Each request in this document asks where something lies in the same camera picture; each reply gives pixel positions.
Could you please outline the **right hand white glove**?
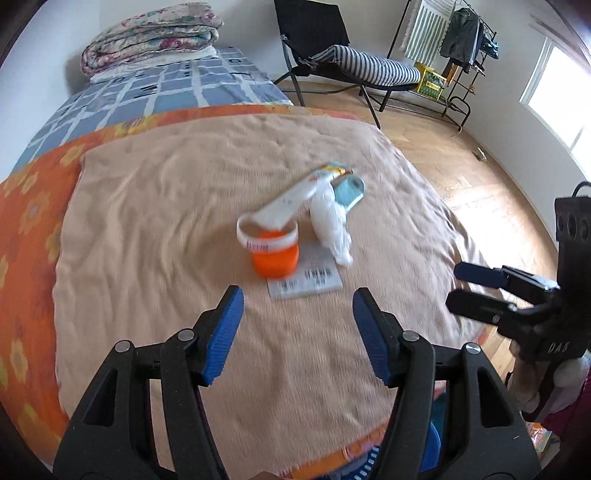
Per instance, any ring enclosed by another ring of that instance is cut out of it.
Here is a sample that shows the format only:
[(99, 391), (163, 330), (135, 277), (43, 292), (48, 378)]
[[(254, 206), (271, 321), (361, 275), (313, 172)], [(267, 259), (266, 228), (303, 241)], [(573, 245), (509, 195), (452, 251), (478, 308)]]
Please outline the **right hand white glove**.
[(550, 414), (558, 413), (578, 400), (589, 373), (589, 351), (580, 358), (558, 364), (517, 358), (507, 389), (527, 422), (542, 423)]

